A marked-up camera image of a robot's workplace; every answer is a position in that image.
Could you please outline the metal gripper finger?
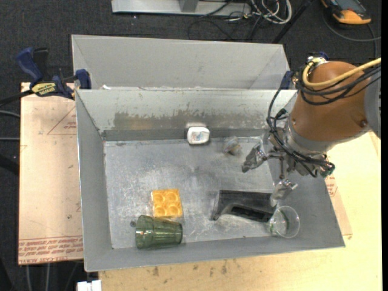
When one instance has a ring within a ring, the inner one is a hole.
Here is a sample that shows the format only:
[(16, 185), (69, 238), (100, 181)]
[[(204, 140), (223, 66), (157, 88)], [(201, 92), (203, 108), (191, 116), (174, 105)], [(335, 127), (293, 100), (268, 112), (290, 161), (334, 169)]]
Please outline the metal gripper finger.
[(289, 179), (280, 180), (270, 196), (270, 205), (272, 207), (277, 206), (279, 201), (285, 200), (297, 187), (298, 184)]
[(262, 150), (261, 144), (256, 144), (246, 156), (246, 160), (242, 164), (242, 172), (246, 173), (249, 170), (258, 168), (264, 161), (268, 160), (267, 154)]

